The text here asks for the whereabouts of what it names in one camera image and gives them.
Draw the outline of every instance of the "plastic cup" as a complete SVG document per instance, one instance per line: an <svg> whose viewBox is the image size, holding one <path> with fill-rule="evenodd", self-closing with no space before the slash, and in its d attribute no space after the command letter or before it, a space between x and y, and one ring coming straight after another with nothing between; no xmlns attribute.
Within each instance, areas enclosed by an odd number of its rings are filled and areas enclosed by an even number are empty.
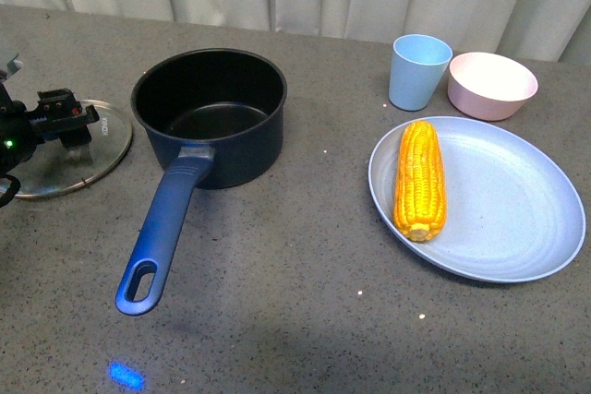
<svg viewBox="0 0 591 394"><path fill-rule="evenodd" d="M425 108L452 60L450 46L423 34L408 34L393 45L390 101L397 108Z"/></svg>

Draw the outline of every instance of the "table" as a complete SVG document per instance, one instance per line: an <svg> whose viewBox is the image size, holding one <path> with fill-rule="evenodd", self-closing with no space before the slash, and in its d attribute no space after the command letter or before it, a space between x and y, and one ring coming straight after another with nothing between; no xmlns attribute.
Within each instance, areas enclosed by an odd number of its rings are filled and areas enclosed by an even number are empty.
<svg viewBox="0 0 591 394"><path fill-rule="evenodd" d="M29 107L70 88L133 121L106 177L0 209L0 384L7 393L588 392L588 236L566 269L500 285L415 256L381 221L368 160L391 128L460 115L447 75L416 113L388 102L390 45L0 6L0 45L24 67L5 86ZM191 49L261 54L285 74L284 145L264 175L196 190L160 304L115 292L162 170L130 92ZM536 97L495 125L560 165L591 214L591 67L523 61Z"/></svg>

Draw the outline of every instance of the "blue handle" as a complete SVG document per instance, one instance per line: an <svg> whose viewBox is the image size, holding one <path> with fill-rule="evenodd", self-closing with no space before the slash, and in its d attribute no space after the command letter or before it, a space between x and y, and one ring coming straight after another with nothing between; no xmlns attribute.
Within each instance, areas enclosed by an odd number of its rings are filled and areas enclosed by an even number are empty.
<svg viewBox="0 0 591 394"><path fill-rule="evenodd" d="M164 173L117 290L115 304L123 314L146 314L160 301L193 189L212 166L212 155L183 156L181 151ZM141 278L150 273L148 295L134 300Z"/></svg>

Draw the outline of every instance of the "glass lid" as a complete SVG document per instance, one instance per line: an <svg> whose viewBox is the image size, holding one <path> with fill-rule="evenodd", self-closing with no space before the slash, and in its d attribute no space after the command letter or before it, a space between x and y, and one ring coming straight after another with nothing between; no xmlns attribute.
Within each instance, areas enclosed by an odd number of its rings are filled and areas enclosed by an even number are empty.
<svg viewBox="0 0 591 394"><path fill-rule="evenodd" d="M94 105L99 121L87 128L88 145L66 149L59 140L45 142L33 156L10 171L21 186L16 198L37 199L70 193L105 177L126 155L131 144L131 122L113 105L103 101L79 101ZM0 185L5 193L7 184Z"/></svg>

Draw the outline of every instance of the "corn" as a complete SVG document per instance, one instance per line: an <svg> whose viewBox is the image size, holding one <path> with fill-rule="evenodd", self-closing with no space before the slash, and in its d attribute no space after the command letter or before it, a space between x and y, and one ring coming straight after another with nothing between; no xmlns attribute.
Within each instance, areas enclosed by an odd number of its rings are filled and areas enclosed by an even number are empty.
<svg viewBox="0 0 591 394"><path fill-rule="evenodd" d="M435 237L447 218L443 160L429 122L415 121L404 130L393 216L396 228L413 242Z"/></svg>

